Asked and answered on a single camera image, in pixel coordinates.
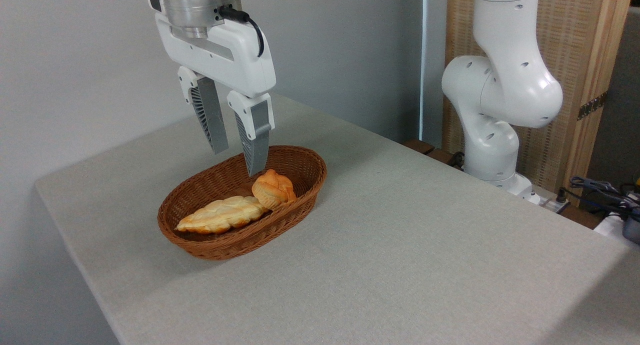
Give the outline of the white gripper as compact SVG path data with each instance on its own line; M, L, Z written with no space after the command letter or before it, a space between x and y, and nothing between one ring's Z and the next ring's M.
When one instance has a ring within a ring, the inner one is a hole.
M233 89L227 102L235 113L249 176L263 171L269 132L275 128L272 99L267 92L276 85L276 77L268 44L258 56L255 29L233 20L208 29L205 39L187 37L159 12L155 21L167 55L181 65L177 74L183 97L193 106L211 149L219 154L229 148L217 81Z

